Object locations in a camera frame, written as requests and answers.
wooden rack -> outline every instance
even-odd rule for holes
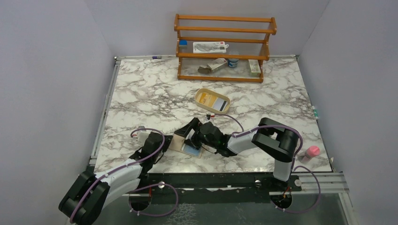
[[[227,27],[193,27],[180,26],[180,20],[208,20],[208,21],[236,21],[236,22],[255,22],[255,23],[269,23],[267,29],[248,29],[248,28],[227,28]],[[217,37],[182,37],[181,31],[216,31],[216,32],[239,32],[239,33],[260,33],[265,34],[264,39],[242,39],[242,38],[217,38]],[[186,80],[208,80],[208,81],[225,81],[225,82],[256,82],[262,83],[264,75],[262,72],[262,64],[264,60],[269,60],[268,41],[270,35],[276,34],[275,18],[254,18],[254,17],[230,17],[230,16],[201,16],[201,15],[179,15],[176,14],[174,20],[174,31],[177,32],[177,47],[176,56],[179,59],[178,64],[178,79]],[[231,55],[225,53],[191,53],[181,52],[179,45],[180,40],[186,41],[224,41],[225,43],[249,43],[262,44],[259,54],[254,55]],[[181,68],[183,58],[200,58],[200,59],[217,59],[217,58],[234,58],[240,60],[258,60],[261,67],[261,75],[258,78],[250,77],[218,77],[211,75],[181,75]]]

robotic arm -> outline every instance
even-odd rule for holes
[[[249,131],[230,135],[223,134],[211,122],[202,124],[198,118],[194,118],[174,133],[184,137],[184,143],[193,148],[199,150],[205,144],[215,148],[216,153],[224,157],[236,156],[244,150],[259,147],[275,158],[273,176],[281,182],[289,179],[299,138],[302,145],[296,130],[269,118],[262,118],[259,126]],[[140,180],[148,178],[147,172],[155,164],[160,151],[168,149],[172,138],[172,135],[151,132],[141,151],[137,150],[122,165],[95,174],[84,171],[60,202],[59,210],[71,219],[71,223],[91,225],[104,207],[121,195],[137,189]]]

table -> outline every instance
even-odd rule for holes
[[[208,88],[231,99],[228,114],[245,129],[269,117],[298,130],[303,149],[316,145],[321,154],[305,166],[312,171],[331,172],[314,112],[295,58],[274,58],[264,62],[264,82],[232,83],[177,80],[178,58],[122,60],[115,82],[95,172],[117,166],[141,144],[130,138],[140,125],[170,135],[198,117],[205,122],[209,112],[194,103],[200,88]],[[239,131],[231,119],[216,116],[212,122],[223,133]],[[201,158],[168,150],[150,173],[272,172],[274,159],[260,149],[246,150],[235,157],[204,151]]]

metal frame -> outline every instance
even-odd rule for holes
[[[163,57],[174,58],[174,55],[165,55]],[[112,95],[115,89],[116,79],[119,72],[121,60],[129,60],[129,59],[152,59],[152,56],[123,56],[123,57],[115,57],[115,67],[112,74],[111,83],[108,89],[107,97],[105,99],[102,117],[99,122],[99,127],[97,130],[97,134],[95,137],[92,154],[89,162],[89,166],[92,168],[95,166],[96,158],[99,152],[99,147],[101,145],[103,131],[105,128],[105,123],[107,120],[107,113],[109,111],[110,103],[112,100]],[[271,56],[271,58],[295,58],[295,55],[283,55],[283,56]],[[171,176],[178,176],[178,173],[166,173]],[[242,172],[241,174],[249,175],[249,172]],[[303,195],[303,194],[316,194],[318,193],[318,186],[313,179],[312,174],[310,173],[292,173],[292,175],[297,175],[301,181],[301,191],[293,191],[292,195]],[[345,217],[347,219],[348,225],[358,225],[358,221],[355,216],[355,210],[352,207],[351,200],[349,198],[349,188],[345,181],[344,175],[341,172],[315,172],[317,176],[321,190],[323,194],[339,194],[340,201],[344,210]],[[179,192],[183,194],[183,192],[187,191],[186,188],[179,189]],[[282,192],[269,192],[269,195],[280,195]],[[125,194],[123,196],[137,196],[137,195],[145,195],[148,194]]]

bottle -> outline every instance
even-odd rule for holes
[[[305,152],[300,153],[297,158],[301,163],[308,163],[312,158],[318,156],[321,150],[317,146],[309,147]]]

